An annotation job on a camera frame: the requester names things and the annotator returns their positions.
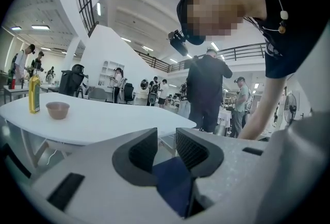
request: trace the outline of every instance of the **brown bowl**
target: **brown bowl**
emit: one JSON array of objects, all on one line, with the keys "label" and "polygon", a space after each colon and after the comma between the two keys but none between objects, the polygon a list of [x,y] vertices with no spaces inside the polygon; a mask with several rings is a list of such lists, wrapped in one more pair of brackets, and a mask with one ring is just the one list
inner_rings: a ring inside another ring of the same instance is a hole
[{"label": "brown bowl", "polygon": [[65,119],[70,105],[64,102],[49,102],[46,104],[49,115],[53,119]]}]

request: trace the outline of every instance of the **ceiling light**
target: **ceiling light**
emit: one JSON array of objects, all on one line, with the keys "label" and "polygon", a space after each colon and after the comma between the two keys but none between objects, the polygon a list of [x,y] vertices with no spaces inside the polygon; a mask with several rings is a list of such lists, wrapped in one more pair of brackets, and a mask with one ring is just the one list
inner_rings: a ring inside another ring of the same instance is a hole
[{"label": "ceiling light", "polygon": [[144,48],[145,50],[149,50],[149,51],[154,51],[153,49],[151,49],[151,48],[148,48],[148,47],[146,47],[146,46],[142,46],[142,48]]},{"label": "ceiling light", "polygon": [[49,30],[48,26],[43,26],[43,25],[32,25],[31,27],[33,29],[46,29],[46,30]]},{"label": "ceiling light", "polygon": [[131,42],[130,40],[127,40],[127,39],[125,39],[125,38],[122,38],[124,41],[127,41],[127,42]]},{"label": "ceiling light", "polygon": [[97,6],[97,14],[101,15],[101,5],[100,5],[100,3],[97,3],[96,6]]},{"label": "ceiling light", "polygon": [[216,46],[216,44],[214,42],[211,43],[211,45],[216,49],[216,51],[218,51],[218,47]]}]

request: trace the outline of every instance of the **standing fan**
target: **standing fan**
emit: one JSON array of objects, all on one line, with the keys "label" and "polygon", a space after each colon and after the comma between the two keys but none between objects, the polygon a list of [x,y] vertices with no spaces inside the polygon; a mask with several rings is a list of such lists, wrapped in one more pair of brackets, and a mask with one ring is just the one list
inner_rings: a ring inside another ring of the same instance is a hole
[{"label": "standing fan", "polygon": [[288,94],[284,105],[284,118],[290,126],[297,111],[297,101],[293,94]]}]

